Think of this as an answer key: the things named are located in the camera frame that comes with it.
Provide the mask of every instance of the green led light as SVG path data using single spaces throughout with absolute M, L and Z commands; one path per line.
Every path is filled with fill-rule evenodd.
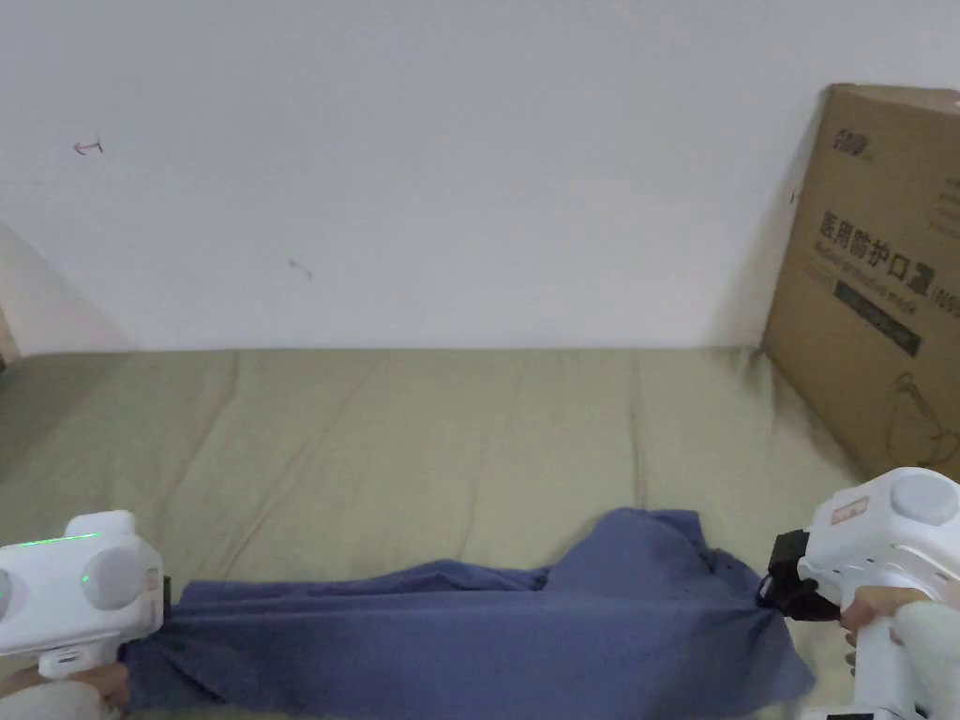
M 100 533 L 87 533 L 86 535 L 71 535 L 69 538 L 50 538 L 49 540 L 34 540 L 33 542 L 21 542 L 20 547 L 33 547 L 34 545 L 49 545 L 51 542 L 64 542 L 65 540 L 84 540 L 85 538 L 99 538 Z

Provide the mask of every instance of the wrinkled fabric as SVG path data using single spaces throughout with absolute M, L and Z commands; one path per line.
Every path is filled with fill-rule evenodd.
M 133 709 L 744 715 L 813 682 L 783 619 L 756 606 L 758 582 L 707 548 L 696 514 L 622 509 L 542 569 L 440 561 L 359 582 L 192 583 L 124 662 Z

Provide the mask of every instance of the mattress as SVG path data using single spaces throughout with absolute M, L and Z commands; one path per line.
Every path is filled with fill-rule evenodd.
M 61 355 L 0 375 L 0 544 L 126 508 L 175 595 L 549 564 L 619 506 L 696 510 L 762 573 L 777 533 L 858 479 L 745 348 Z M 836 627 L 791 631 L 812 700 L 850 697 Z

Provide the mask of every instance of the pink mark on wall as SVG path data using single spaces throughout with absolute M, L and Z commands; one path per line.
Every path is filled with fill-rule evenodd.
M 86 155 L 86 153 L 84 152 L 84 150 L 93 150 L 94 148 L 96 148 L 97 150 L 99 150 L 101 153 L 104 151 L 104 146 L 100 144 L 100 138 L 99 138 L 99 137 L 97 138 L 97 141 L 96 141 L 96 142 L 90 143 L 89 145 L 81 145 L 79 142 L 78 142 L 78 143 L 74 143 L 74 145 L 73 145 L 73 149 L 76 150 L 76 151 L 77 151 L 78 153 L 80 153 L 81 155 L 84 155 L 84 156 Z

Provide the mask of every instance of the round button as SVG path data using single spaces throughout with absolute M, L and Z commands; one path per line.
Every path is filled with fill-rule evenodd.
M 7 614 L 11 595 L 13 595 L 13 580 L 6 570 L 0 568 L 0 620 L 3 620 L 3 616 Z
M 890 501 L 897 515 L 924 525 L 950 522 L 960 505 L 951 480 L 926 472 L 911 473 L 894 483 Z
M 81 577 L 87 601 L 97 610 L 126 608 L 143 589 L 146 568 L 137 554 L 113 548 L 95 555 Z

